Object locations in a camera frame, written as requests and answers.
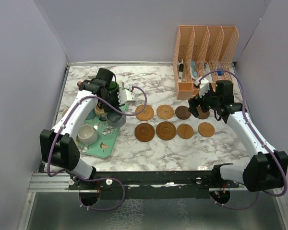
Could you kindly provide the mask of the dark walnut coaster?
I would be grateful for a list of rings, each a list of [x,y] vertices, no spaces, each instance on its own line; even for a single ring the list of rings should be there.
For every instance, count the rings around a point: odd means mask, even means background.
[[[199,114],[197,118],[199,119],[207,119],[210,116],[210,111],[203,112],[200,106],[197,107],[197,112]]]
[[[189,112],[188,107],[181,105],[176,108],[175,115],[179,119],[186,120],[191,116],[191,113]]]

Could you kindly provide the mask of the woven rattan coaster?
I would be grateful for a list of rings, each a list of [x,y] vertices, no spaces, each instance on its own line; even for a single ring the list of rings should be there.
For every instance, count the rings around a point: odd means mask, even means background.
[[[136,118],[141,121],[148,121],[154,116],[154,110],[150,105],[146,105],[145,109],[136,115]]]
[[[174,116],[174,109],[170,105],[164,104],[157,108],[156,113],[161,119],[170,119]]]

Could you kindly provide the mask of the light brown wooden coaster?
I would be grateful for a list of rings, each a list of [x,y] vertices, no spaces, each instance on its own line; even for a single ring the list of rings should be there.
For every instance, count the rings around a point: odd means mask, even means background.
[[[212,124],[208,122],[202,122],[198,126],[198,132],[200,133],[201,136],[209,138],[214,135],[215,133],[215,128]]]

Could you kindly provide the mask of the grey mug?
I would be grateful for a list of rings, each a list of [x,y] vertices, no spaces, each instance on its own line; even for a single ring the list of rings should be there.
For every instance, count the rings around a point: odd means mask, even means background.
[[[121,128],[126,123],[126,116],[111,110],[106,113],[106,121],[113,128]]]

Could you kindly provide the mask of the brown ringed wooden coaster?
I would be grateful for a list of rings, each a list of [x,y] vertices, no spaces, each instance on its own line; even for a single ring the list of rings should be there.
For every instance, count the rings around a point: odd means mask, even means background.
[[[141,123],[135,128],[134,134],[139,141],[149,142],[155,136],[155,129],[149,123]]]

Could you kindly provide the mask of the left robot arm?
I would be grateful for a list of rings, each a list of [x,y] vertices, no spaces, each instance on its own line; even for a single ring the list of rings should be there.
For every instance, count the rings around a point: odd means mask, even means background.
[[[119,91],[111,87],[115,78],[112,71],[100,68],[95,78],[79,84],[76,98],[63,118],[52,129],[41,132],[41,155],[47,163],[48,176],[56,175],[51,173],[50,167],[57,166],[61,171],[79,177],[86,189],[96,185],[96,169],[81,159],[75,139],[81,125],[98,104],[105,106],[106,111],[118,110]]]

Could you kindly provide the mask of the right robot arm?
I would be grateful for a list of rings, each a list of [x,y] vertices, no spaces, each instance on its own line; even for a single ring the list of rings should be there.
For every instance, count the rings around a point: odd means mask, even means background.
[[[246,166],[233,163],[215,165],[211,175],[212,184],[222,187],[228,181],[235,181],[246,186],[250,192],[284,188],[288,155],[284,151],[277,151],[253,126],[245,106],[234,101],[233,83],[218,80],[213,87],[208,80],[202,79],[195,82],[195,87],[200,91],[188,100],[189,111],[198,117],[198,107],[203,112],[214,110],[236,133],[250,157]]]

